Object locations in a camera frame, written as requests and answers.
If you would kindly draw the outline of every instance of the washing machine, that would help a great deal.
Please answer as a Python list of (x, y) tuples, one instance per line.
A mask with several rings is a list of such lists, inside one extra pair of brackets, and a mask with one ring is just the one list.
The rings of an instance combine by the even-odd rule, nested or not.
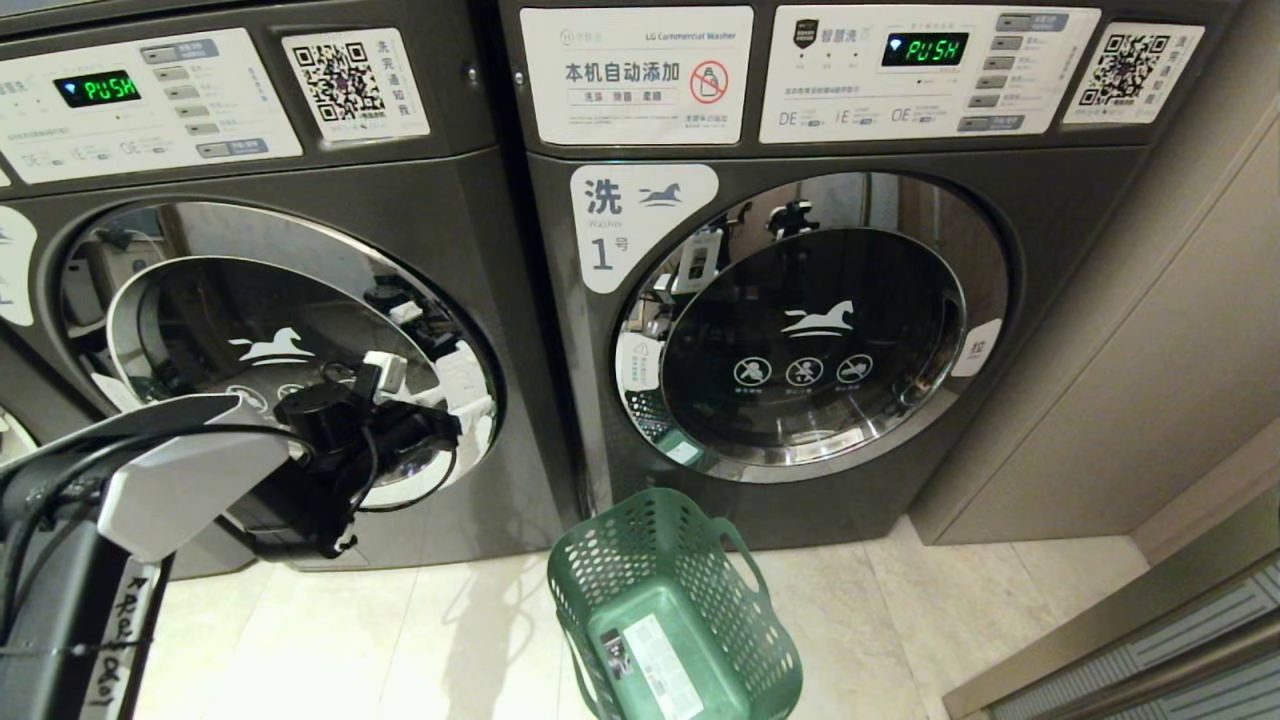
[(611, 5), (502, 3), (590, 495), (753, 547), (888, 532), (1236, 6)]
[(577, 519), (488, 50), (465, 1), (54, 4), (0, 19), (0, 318), (104, 413), (273, 423), (375, 356), (451, 443), (305, 569), (550, 546)]

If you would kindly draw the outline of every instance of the digital display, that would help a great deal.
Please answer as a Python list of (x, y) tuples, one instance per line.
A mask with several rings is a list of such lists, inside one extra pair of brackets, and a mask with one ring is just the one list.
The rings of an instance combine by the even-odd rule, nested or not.
[(55, 79), (54, 87), (72, 108), (92, 108), (142, 99), (138, 86), (133, 85), (133, 78), (124, 70), (64, 77)]
[(895, 32), (884, 42), (886, 68), (959, 65), (968, 32)]

